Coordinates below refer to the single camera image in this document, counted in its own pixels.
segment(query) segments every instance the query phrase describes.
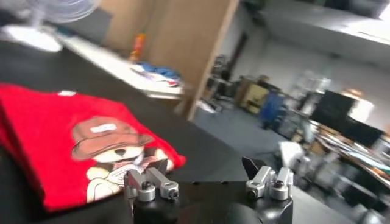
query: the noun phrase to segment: teddy bear print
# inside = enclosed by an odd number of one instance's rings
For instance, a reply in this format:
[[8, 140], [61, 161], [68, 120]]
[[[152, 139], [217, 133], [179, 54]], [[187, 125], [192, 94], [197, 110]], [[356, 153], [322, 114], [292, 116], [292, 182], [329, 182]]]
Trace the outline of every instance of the teddy bear print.
[[[118, 193], [128, 170], [141, 173], [150, 163], [168, 159], [161, 149], [144, 148], [153, 141], [151, 136], [138, 134], [130, 125], [113, 117], [93, 117], [78, 123], [72, 136], [76, 142], [72, 158], [96, 161], [86, 173], [90, 181], [87, 203]], [[172, 168], [173, 163], [168, 159], [167, 170]]]

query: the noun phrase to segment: desk fan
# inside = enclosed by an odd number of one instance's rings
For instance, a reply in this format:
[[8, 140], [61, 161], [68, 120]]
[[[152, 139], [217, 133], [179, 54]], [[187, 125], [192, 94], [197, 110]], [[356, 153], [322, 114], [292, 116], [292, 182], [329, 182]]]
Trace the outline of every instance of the desk fan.
[[62, 45], [41, 29], [44, 20], [53, 23], [73, 22], [91, 14], [100, 2], [100, 0], [6, 1], [12, 2], [9, 4], [9, 10], [13, 13], [29, 9], [30, 18], [27, 24], [6, 25], [2, 27], [2, 31], [13, 41], [47, 52], [58, 52]]

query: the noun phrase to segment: bolt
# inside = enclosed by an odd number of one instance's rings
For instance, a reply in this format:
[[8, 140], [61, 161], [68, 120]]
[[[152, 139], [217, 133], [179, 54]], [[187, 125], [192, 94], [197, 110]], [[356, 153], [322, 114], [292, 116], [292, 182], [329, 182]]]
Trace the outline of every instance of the bolt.
[[168, 192], [168, 198], [171, 200], [177, 199], [178, 196], [179, 196], [179, 193], [177, 192], [177, 190], [172, 189]]
[[150, 187], [152, 187], [152, 183], [149, 181], [142, 182], [141, 189], [142, 190], [148, 190]]
[[253, 200], [253, 201], [257, 199], [255, 191], [248, 191], [246, 194], [247, 194], [248, 198]]
[[282, 188], [283, 185], [285, 185], [284, 182], [278, 180], [278, 181], [275, 182], [274, 187], [275, 187], [275, 188]]

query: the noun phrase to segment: wooden board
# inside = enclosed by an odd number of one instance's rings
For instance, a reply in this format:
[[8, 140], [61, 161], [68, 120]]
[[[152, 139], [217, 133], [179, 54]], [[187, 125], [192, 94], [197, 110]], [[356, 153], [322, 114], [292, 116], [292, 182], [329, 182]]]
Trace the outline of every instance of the wooden board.
[[113, 15], [105, 44], [122, 52], [130, 52], [138, 24], [142, 0], [102, 0], [100, 8]]
[[186, 117], [191, 119], [201, 97], [217, 50], [237, 7], [237, 0], [170, 0], [151, 15], [146, 29], [143, 58], [168, 66], [183, 76], [192, 100]]

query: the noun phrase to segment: white desk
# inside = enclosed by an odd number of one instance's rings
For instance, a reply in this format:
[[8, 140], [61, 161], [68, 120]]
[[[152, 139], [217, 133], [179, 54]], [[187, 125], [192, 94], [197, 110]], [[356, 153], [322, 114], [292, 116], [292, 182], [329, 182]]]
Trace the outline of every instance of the white desk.
[[145, 92], [149, 97], [161, 99], [178, 99], [183, 94], [182, 87], [166, 87], [158, 85], [147, 78], [131, 71], [130, 62], [119, 57], [103, 47], [99, 47], [77, 36], [67, 37], [57, 34], [63, 44], [81, 57], [94, 63], [96, 66], [107, 71], [112, 76]]

